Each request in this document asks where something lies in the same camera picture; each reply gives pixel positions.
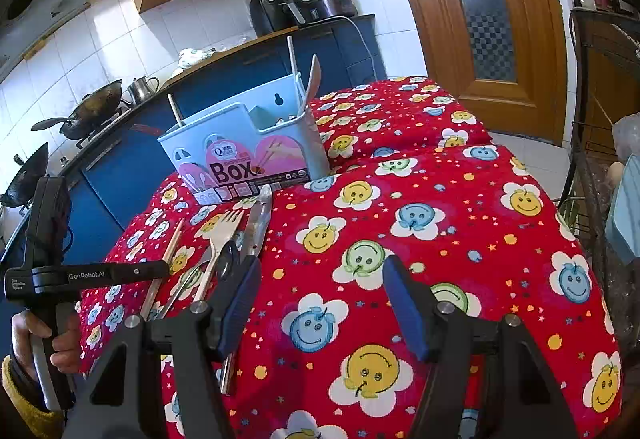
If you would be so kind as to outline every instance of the blue gripper pad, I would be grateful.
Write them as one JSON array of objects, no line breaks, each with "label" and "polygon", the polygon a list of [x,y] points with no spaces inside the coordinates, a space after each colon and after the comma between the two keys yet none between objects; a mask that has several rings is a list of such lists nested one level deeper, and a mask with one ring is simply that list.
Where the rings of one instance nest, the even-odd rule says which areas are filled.
[{"label": "blue gripper pad", "polygon": [[391,255],[385,260],[382,266],[382,283],[407,348],[420,361],[426,361],[429,354],[428,319],[431,317],[431,313],[427,315],[420,313],[416,300],[413,298],[415,291],[418,290],[411,288],[412,284],[417,288],[425,287],[429,294],[431,294],[431,289],[428,285],[418,285],[418,282],[411,280],[409,272],[404,268],[404,264],[397,255]]},{"label": "blue gripper pad", "polygon": [[218,350],[225,357],[238,349],[242,330],[246,325],[246,320],[254,305],[255,296],[258,294],[260,279],[262,278],[262,268],[260,260],[254,259],[247,271],[242,283],[238,287],[236,296],[231,301],[226,310],[225,317],[222,318],[222,334]]}]

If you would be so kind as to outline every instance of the wooden fork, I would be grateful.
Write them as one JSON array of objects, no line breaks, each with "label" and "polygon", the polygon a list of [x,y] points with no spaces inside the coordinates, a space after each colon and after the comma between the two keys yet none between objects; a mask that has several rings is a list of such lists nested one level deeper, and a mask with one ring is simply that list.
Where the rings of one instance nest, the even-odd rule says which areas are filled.
[{"label": "wooden fork", "polygon": [[216,260],[220,256],[220,251],[222,250],[222,246],[225,245],[226,241],[230,241],[233,237],[236,229],[238,229],[238,225],[242,220],[242,216],[244,215],[243,210],[238,210],[236,212],[226,212],[222,218],[216,225],[213,226],[211,230],[210,245],[211,245],[211,260],[209,260],[209,264],[207,265],[207,269],[204,272],[204,275],[200,278],[200,284],[198,285],[198,291],[194,297],[194,302],[198,300],[203,300],[205,293],[207,292],[207,288],[209,287],[209,281],[211,280],[211,276],[213,275],[214,266],[216,265]]}]

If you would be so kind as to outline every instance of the red tablecloth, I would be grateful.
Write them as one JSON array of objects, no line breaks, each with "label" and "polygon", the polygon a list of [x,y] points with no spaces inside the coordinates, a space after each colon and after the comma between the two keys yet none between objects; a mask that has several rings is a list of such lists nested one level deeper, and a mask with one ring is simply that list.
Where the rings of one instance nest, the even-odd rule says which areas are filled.
[{"label": "red tablecloth", "polygon": [[[581,437],[593,437],[619,413],[618,347],[579,244],[520,162],[506,148],[491,145],[478,120],[454,115],[466,112],[459,103],[436,91],[446,98],[436,101],[447,102],[444,113],[424,112],[438,105],[434,96],[413,98],[425,83],[431,86],[420,80],[374,83],[314,102],[316,112],[327,102],[338,101],[332,109],[339,101],[356,103],[346,109],[354,110],[356,119],[329,125],[335,132],[326,140],[328,151],[338,152],[332,165],[353,168],[274,194],[260,255],[262,284],[236,366],[236,394],[224,398],[238,437],[408,434],[426,368],[404,345],[382,287],[381,264],[390,253],[414,278],[428,282],[438,299],[452,300],[470,315],[499,320],[517,313],[561,383]],[[418,88],[406,90],[412,82]],[[378,96],[371,104],[384,107],[357,114],[359,102],[370,99],[357,97],[373,93]],[[377,125],[373,119],[383,119],[379,130],[371,131]],[[467,122],[456,122],[460,119]],[[469,125],[471,119],[476,123]],[[358,132],[361,126],[368,130]],[[458,136],[465,130],[466,143],[473,146],[447,146],[445,130]],[[358,140],[336,146],[335,138],[343,135]],[[378,148],[389,150],[371,158]],[[198,206],[172,174],[107,260],[160,259],[183,218],[173,276],[156,298],[159,309],[209,245],[208,231],[217,218],[229,209],[248,213],[251,205],[252,199],[245,199]],[[140,310],[147,287],[138,283],[84,294],[85,372],[123,319]],[[168,316],[186,307],[195,291],[195,286],[187,289]],[[472,372],[478,367],[474,364]],[[165,415],[170,436],[177,439],[183,430],[172,376],[172,358],[164,358]],[[467,404],[469,424],[475,416],[472,392]]]}]

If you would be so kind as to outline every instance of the plastic box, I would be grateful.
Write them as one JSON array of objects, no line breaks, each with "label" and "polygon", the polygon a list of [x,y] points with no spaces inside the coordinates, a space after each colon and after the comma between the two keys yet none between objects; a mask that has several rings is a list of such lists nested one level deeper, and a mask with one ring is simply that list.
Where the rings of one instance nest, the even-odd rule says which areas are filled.
[{"label": "plastic box", "polygon": [[290,74],[187,117],[158,142],[200,204],[319,179],[329,163],[311,110],[289,120],[304,96]]}]

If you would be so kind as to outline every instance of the wok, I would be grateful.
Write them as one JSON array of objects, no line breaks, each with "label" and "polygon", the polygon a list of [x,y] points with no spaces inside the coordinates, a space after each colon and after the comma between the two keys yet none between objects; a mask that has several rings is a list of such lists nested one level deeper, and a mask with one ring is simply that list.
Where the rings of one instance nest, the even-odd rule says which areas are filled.
[{"label": "wok", "polygon": [[116,80],[103,88],[99,88],[92,94],[82,98],[69,117],[52,117],[40,121],[31,127],[31,130],[46,130],[58,123],[62,123],[60,133],[68,139],[80,140],[88,137],[96,128],[107,121],[120,102],[132,106],[122,99],[122,80]]},{"label": "wok", "polygon": [[24,206],[33,199],[38,180],[47,172],[49,143],[38,148],[26,163],[17,155],[14,156],[14,161],[21,166],[20,171],[12,179],[6,193],[0,195],[0,204],[7,208]]}]

